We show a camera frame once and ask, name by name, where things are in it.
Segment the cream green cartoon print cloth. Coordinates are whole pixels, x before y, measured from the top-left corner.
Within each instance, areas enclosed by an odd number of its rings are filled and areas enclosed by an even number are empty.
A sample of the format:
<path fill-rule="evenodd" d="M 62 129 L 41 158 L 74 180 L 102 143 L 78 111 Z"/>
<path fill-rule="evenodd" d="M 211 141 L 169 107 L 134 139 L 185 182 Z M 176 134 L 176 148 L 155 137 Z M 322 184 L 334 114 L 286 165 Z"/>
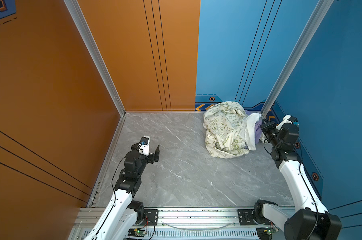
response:
<path fill-rule="evenodd" d="M 205 145 L 212 157 L 231 159 L 249 153 L 246 141 L 240 137 L 249 115 L 238 102 L 222 102 L 204 113 Z"/>

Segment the purple cloth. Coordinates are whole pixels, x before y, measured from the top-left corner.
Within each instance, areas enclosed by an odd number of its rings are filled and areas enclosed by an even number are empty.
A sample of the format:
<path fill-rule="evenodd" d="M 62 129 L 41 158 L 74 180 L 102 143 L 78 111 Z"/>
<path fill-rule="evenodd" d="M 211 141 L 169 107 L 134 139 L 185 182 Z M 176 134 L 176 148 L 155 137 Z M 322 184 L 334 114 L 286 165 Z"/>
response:
<path fill-rule="evenodd" d="M 250 112 L 248 110 L 245 110 L 246 115 L 249 116 L 252 113 L 258 113 L 258 112 Z M 255 132 L 255 138 L 256 138 L 256 144 L 260 141 L 260 138 L 262 136 L 262 130 L 261 130 L 261 124 L 262 124 L 262 117 L 260 120 L 256 123 L 256 132 Z"/>

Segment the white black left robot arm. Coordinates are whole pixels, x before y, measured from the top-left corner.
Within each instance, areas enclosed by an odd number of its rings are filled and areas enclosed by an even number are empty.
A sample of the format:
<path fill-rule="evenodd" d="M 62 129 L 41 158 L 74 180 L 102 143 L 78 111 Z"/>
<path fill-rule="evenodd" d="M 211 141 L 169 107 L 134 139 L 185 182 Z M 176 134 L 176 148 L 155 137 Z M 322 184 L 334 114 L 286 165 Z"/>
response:
<path fill-rule="evenodd" d="M 123 240 L 134 225 L 145 222 L 142 202 L 135 201 L 147 164 L 159 161 L 160 146 L 149 152 L 149 144 L 134 144 L 125 157 L 118 180 L 111 183 L 113 194 L 98 222 L 87 235 L 87 240 Z"/>

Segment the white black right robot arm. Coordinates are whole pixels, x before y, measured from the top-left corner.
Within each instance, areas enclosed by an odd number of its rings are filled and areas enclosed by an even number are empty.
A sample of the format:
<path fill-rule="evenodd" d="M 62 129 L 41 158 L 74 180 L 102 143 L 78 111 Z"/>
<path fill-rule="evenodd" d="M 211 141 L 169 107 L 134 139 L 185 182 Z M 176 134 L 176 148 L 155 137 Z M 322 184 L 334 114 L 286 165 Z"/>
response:
<path fill-rule="evenodd" d="M 258 200 L 253 211 L 254 221 L 276 226 L 287 240 L 336 240 L 342 223 L 322 204 L 295 150 L 299 137 L 297 118 L 287 115 L 279 125 L 264 119 L 261 130 L 272 144 L 270 155 L 287 182 L 295 213 L 288 215 L 277 204 Z"/>

